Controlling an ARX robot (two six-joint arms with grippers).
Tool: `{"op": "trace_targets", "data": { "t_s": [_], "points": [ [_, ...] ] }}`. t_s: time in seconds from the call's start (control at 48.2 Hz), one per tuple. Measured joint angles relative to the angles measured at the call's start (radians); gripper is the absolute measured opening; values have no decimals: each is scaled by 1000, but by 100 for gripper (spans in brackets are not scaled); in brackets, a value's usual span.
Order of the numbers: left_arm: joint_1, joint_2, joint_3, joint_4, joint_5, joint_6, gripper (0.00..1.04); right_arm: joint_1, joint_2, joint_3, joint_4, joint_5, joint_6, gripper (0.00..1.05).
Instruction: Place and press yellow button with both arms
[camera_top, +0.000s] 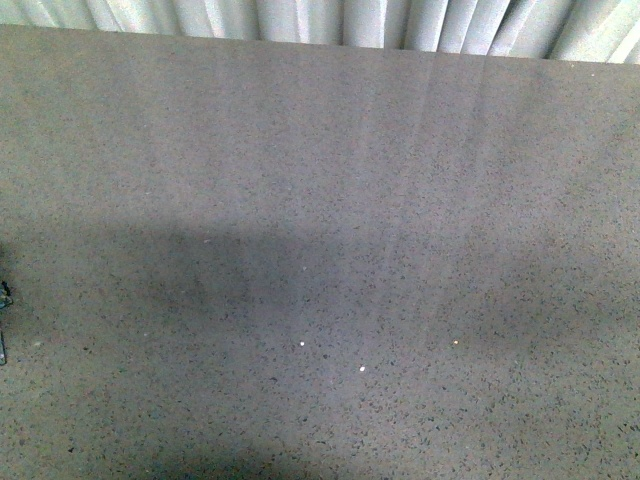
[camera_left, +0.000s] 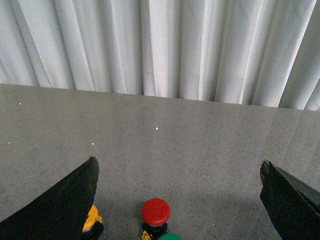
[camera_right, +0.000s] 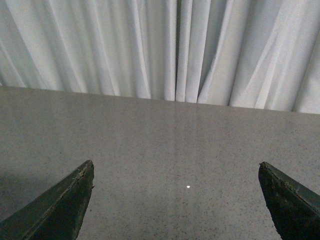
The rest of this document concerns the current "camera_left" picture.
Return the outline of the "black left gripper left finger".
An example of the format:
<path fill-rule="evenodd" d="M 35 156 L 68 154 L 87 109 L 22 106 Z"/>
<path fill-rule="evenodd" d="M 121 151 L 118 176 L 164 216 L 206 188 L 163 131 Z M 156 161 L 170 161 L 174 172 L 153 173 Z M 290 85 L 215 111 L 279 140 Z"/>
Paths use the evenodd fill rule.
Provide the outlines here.
<path fill-rule="evenodd" d="M 79 240 L 94 203 L 99 163 L 90 157 L 0 223 L 2 240 Z"/>

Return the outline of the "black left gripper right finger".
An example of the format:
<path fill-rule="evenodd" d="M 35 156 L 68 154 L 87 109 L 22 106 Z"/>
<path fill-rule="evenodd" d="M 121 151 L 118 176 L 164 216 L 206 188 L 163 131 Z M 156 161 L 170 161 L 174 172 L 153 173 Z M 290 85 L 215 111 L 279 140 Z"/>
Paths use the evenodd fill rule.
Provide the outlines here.
<path fill-rule="evenodd" d="M 265 160 L 260 167 L 262 201 L 283 240 L 320 238 L 320 192 Z"/>

